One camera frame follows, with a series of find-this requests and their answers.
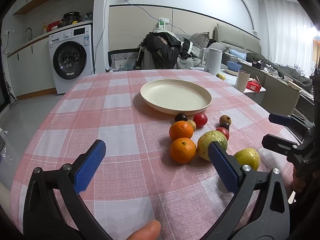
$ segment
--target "kettle handle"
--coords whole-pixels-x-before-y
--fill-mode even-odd
[[[203,48],[203,49],[202,49],[202,57],[201,57],[200,65],[203,65],[204,55],[205,55],[206,53],[208,53],[208,52],[209,52],[209,49],[208,49],[208,48]]]

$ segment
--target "floor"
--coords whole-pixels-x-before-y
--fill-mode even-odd
[[[20,100],[2,119],[0,127],[8,131],[1,151],[0,182],[11,189],[13,177],[32,137],[62,95],[46,95]]]

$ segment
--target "blue gripper pad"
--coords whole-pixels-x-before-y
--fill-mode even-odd
[[[75,174],[73,187],[75,188],[77,194],[87,189],[93,175],[95,174],[105,155],[106,144],[103,141],[100,141],[89,153],[89,156],[84,160],[81,167]]]
[[[292,126],[293,122],[291,116],[281,115],[281,114],[270,114],[269,121],[271,123],[276,123],[282,126]]]
[[[215,143],[210,143],[208,147],[210,161],[217,170],[226,189],[229,192],[236,194],[239,191],[238,176]]]

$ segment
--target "white washing machine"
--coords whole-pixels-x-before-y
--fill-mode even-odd
[[[58,94],[66,93],[79,78],[93,74],[91,25],[50,35],[49,50]]]

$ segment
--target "checkered tablecloth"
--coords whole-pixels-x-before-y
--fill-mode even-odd
[[[126,239],[148,221],[162,224],[160,239],[196,240],[215,223],[232,198],[223,193],[210,162],[195,157],[179,165],[169,156],[168,131],[174,116],[146,105],[140,88],[157,79],[182,79],[205,87],[212,95],[208,123],[192,140],[218,127],[219,117],[232,118],[227,152],[252,147],[260,153],[260,171],[279,167],[286,185],[292,166],[284,156],[262,148],[268,133],[295,141],[286,128],[268,121],[268,113],[250,98],[215,76],[193,70],[146,70],[96,74],[80,79],[64,95],[34,135],[20,162],[11,189],[10,209],[22,231],[23,207],[31,173],[59,169],[86,152],[96,139],[107,152],[87,190],[80,195],[113,239]],[[75,227],[62,197],[57,200]],[[240,224],[244,224],[257,194]]]

